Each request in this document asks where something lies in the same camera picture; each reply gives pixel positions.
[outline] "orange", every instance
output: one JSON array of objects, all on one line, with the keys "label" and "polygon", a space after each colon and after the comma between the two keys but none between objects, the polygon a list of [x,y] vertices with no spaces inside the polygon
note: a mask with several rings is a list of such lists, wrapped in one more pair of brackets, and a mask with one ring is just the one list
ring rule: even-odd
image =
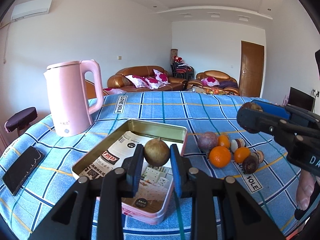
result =
[{"label": "orange", "polygon": [[217,168],[223,168],[231,161],[231,153],[223,146],[217,146],[209,153],[209,161]]},{"label": "orange", "polygon": [[235,162],[236,163],[242,163],[246,157],[248,157],[250,155],[250,149],[247,147],[240,147],[238,149],[236,149],[235,153],[234,153],[234,157],[235,157]]},{"label": "orange", "polygon": [[220,135],[218,137],[218,145],[219,146],[223,146],[225,148],[229,148],[230,147],[230,141],[229,141],[228,136],[224,135],[224,134]]}]

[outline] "blue plaid tablecloth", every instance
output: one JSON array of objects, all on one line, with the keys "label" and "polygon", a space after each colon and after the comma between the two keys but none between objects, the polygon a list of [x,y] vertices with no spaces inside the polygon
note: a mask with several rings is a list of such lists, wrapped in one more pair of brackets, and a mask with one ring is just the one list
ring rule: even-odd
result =
[{"label": "blue plaid tablecloth", "polygon": [[[2,177],[30,145],[45,155],[16,196],[12,196],[0,182],[0,214],[20,240],[28,239],[39,222],[75,182],[71,174],[72,165],[130,118],[187,127],[185,156],[193,166],[216,178],[234,176],[284,234],[296,226],[293,214],[300,169],[287,162],[286,150],[272,136],[264,133],[250,134],[237,124],[237,110],[252,98],[191,92],[142,92],[125,95],[127,101],[122,114],[114,114],[116,101],[121,95],[106,96],[104,106],[92,115],[92,126],[76,136],[59,137],[54,131],[51,116],[45,117],[14,141],[7,149],[6,156],[0,158]],[[206,131],[218,134],[226,132],[230,139],[243,138],[252,151],[263,151],[265,160],[254,173],[254,178],[242,177],[233,162],[222,169],[213,167],[196,143],[198,135]],[[96,238],[98,204],[97,202],[95,208],[92,239]],[[218,210],[216,217],[221,239]],[[148,225],[125,215],[122,216],[122,222],[126,240],[188,240],[191,199],[178,199],[172,194],[165,219],[158,225]]]}]

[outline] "stool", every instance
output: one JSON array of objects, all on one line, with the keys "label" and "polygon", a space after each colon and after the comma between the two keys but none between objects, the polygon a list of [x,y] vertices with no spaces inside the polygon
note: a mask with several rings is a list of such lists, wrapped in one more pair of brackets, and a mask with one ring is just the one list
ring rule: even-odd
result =
[{"label": "stool", "polygon": [[4,124],[5,131],[7,133],[13,132],[16,128],[18,130],[18,136],[21,136],[30,128],[30,122],[38,117],[35,107],[29,107],[24,109],[9,118]]}]

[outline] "human hand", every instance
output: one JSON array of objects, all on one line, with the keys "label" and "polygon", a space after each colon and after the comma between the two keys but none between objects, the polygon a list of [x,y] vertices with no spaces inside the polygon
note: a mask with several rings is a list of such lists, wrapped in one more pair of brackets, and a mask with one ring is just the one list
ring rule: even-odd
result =
[{"label": "human hand", "polygon": [[296,201],[299,209],[306,210],[310,203],[310,196],[315,188],[315,179],[310,172],[301,170],[297,188]]}]

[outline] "black smartphone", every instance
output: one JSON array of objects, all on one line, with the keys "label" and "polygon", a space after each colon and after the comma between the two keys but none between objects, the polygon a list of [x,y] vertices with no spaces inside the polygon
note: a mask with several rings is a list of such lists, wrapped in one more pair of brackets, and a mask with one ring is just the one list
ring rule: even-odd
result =
[{"label": "black smartphone", "polygon": [[43,153],[33,146],[26,149],[3,175],[2,181],[13,196],[26,181],[33,169],[44,158]]}]

